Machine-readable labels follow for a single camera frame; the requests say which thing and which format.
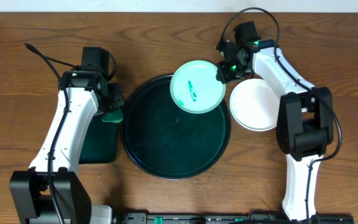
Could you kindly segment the green scrubbing sponge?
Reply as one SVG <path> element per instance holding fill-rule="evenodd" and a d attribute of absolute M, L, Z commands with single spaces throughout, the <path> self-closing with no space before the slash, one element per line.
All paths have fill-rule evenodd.
<path fill-rule="evenodd" d="M 105 123 L 120 123 L 123 120 L 123 113 L 120 108 L 107 112 L 103 117 L 102 121 Z"/>

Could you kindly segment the white plate with stain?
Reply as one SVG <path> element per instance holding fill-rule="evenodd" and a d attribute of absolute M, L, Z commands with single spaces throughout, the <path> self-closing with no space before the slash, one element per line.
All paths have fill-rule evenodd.
<path fill-rule="evenodd" d="M 277 125 L 279 99 L 263 79 L 240 82 L 231 93 L 229 107 L 234 119 L 251 131 L 269 131 Z"/>

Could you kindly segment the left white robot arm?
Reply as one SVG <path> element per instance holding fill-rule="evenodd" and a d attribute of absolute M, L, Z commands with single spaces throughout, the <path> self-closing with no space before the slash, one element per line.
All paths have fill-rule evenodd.
<path fill-rule="evenodd" d="M 73 83 L 59 91 L 42 148 L 27 171 L 10 179 L 21 223 L 112 223 L 112 207 L 92 204 L 77 176 L 86 133 L 102 103 L 98 93 Z"/>

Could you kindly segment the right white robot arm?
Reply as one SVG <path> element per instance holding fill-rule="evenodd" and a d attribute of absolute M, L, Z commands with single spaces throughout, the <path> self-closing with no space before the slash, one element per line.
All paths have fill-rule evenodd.
<path fill-rule="evenodd" d="M 330 90 L 316 88 L 300 76 L 272 39 L 222 39 L 216 49 L 224 56 L 218 65 L 219 81 L 228 83 L 256 73 L 278 97 L 276 137 L 287 160 L 282 209 L 291 221 L 310 221 L 316 216 L 318 168 L 327 159 L 334 131 L 341 128 Z"/>

